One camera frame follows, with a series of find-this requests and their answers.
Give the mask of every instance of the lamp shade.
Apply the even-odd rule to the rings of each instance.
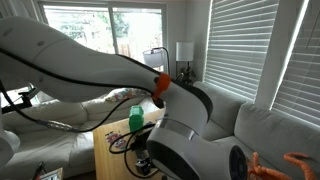
[[[193,42],[177,42],[176,61],[193,61]]]

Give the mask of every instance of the green bottle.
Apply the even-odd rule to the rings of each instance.
[[[143,126],[143,109],[141,106],[132,106],[129,115],[130,132],[140,129]]]

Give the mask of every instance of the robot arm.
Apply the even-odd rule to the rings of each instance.
[[[0,77],[21,77],[61,101],[86,101],[117,87],[152,93],[161,77],[128,57],[85,48],[37,21],[12,17],[0,24]],[[166,101],[166,115],[152,130],[147,150],[161,171],[175,179],[246,178],[240,148],[199,136],[212,111],[205,93],[170,82],[160,98]],[[1,137],[0,146],[9,141]]]

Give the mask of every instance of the window blinds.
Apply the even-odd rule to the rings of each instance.
[[[213,1],[204,82],[254,100],[278,3]]]
[[[320,3],[309,3],[273,111],[320,125]]]

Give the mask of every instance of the table lamp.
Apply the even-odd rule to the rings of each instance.
[[[177,42],[177,54],[176,61],[185,61],[187,62],[187,68],[178,75],[177,79],[181,77],[181,81],[189,84],[191,80],[190,76],[195,76],[193,71],[191,71],[189,63],[193,61],[193,51],[194,43],[193,42]]]

